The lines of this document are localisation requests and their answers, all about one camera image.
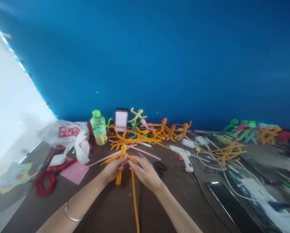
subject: smartphone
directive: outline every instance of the smartphone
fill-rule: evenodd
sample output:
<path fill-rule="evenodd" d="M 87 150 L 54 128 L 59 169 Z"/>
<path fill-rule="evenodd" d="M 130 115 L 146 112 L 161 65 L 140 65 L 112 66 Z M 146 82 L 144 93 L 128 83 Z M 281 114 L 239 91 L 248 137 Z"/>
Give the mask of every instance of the smartphone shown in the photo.
<path fill-rule="evenodd" d="M 223 209 L 227 212 L 231 220 L 236 224 L 242 233 L 263 233 L 259 225 L 247 213 L 244 207 L 238 202 L 235 196 L 229 191 L 224 183 L 217 181 L 207 184 L 211 193 Z"/>
<path fill-rule="evenodd" d="M 116 108 L 115 127 L 117 132 L 125 132 L 128 127 L 128 109 Z"/>

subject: pink pipe cleaner figure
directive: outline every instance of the pink pipe cleaner figure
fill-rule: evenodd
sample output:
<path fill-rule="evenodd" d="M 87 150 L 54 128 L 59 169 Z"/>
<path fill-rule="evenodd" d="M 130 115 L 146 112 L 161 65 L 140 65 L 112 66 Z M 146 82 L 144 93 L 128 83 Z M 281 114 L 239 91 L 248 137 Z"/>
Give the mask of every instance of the pink pipe cleaner figure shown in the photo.
<path fill-rule="evenodd" d="M 150 125 L 153 125 L 153 124 L 152 123 L 147 124 L 145 119 L 141 119 L 141 123 L 142 123 L 142 125 L 140 125 L 141 127 L 146 127 L 146 129 L 148 130 L 156 131 L 155 129 L 149 127 Z"/>

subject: white wall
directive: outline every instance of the white wall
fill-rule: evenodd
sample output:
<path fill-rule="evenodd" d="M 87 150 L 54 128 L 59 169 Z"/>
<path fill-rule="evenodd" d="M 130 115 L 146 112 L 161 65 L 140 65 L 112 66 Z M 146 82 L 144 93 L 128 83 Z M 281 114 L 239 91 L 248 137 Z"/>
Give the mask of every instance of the white wall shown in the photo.
<path fill-rule="evenodd" d="M 0 175 L 40 142 L 35 131 L 55 120 L 0 37 Z"/>

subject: red lanyard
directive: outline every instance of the red lanyard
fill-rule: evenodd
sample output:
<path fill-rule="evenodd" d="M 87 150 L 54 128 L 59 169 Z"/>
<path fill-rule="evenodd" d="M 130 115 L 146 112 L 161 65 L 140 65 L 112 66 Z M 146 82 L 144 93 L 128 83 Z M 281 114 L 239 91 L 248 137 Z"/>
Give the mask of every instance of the red lanyard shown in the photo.
<path fill-rule="evenodd" d="M 53 159 L 53 157 L 59 153 L 61 153 L 62 151 L 64 151 L 64 149 L 60 149 L 58 151 L 56 151 L 51 158 L 49 159 L 49 161 L 47 162 L 47 165 L 44 167 L 44 169 L 42 170 L 42 172 L 39 174 L 39 176 L 34 180 L 34 183 L 36 185 L 36 191 L 37 191 L 37 196 L 48 196 L 52 193 L 54 185 L 55 185 L 55 175 L 54 175 L 54 171 L 61 171 L 67 167 L 69 167 L 70 165 L 74 164 L 75 162 L 77 162 L 77 159 L 74 159 L 72 161 L 70 161 L 67 164 L 63 164 L 60 166 L 55 166 L 55 167 L 51 167 L 48 169 L 51 160 Z M 46 189 L 44 189 L 43 187 L 43 180 L 45 178 L 45 176 L 48 178 L 49 182 L 50 182 L 50 186 Z"/>

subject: scissors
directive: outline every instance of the scissors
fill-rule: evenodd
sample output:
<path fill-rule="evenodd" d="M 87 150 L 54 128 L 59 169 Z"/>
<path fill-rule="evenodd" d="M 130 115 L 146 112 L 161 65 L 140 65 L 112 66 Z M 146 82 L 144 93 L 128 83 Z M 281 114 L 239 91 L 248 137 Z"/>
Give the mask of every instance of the scissors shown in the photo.
<path fill-rule="evenodd" d="M 158 176 L 160 178 L 163 178 L 163 172 L 165 172 L 167 169 L 165 167 L 165 165 L 161 162 L 150 162 L 147 158 L 145 158 L 141 153 L 138 152 L 138 155 L 143 157 L 144 159 L 146 159 L 153 167 L 154 169 L 156 170 L 156 172 L 158 173 Z"/>

